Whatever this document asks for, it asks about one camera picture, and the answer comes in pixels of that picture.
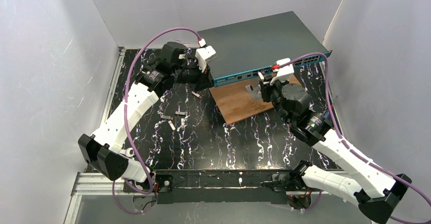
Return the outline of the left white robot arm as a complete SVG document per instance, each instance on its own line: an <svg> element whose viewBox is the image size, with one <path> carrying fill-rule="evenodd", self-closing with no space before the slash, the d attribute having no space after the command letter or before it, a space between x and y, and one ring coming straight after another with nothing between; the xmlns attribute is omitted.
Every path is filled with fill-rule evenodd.
<svg viewBox="0 0 431 224"><path fill-rule="evenodd" d="M86 163L110 180L125 178L143 183L150 169L121 152L130 130L175 83L191 84L194 91L213 87L209 62L216 51L204 45L194 53L177 42L166 43L159 55L143 65L136 79L103 125L83 134L78 145Z"/></svg>

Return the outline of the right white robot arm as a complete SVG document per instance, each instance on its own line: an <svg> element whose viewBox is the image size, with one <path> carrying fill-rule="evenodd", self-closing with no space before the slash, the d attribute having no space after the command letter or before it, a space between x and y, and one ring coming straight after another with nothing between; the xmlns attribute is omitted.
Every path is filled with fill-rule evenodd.
<svg viewBox="0 0 431 224"><path fill-rule="evenodd" d="M300 161L287 182L297 188L324 190L352 203L368 219L387 223L412 180L405 174L391 176L379 171L372 159L357 152L345 138L339 138L329 112L310 109L311 96L300 84L259 81L259 88L263 101L272 103L296 139L324 154L347 173L343 177Z"/></svg>

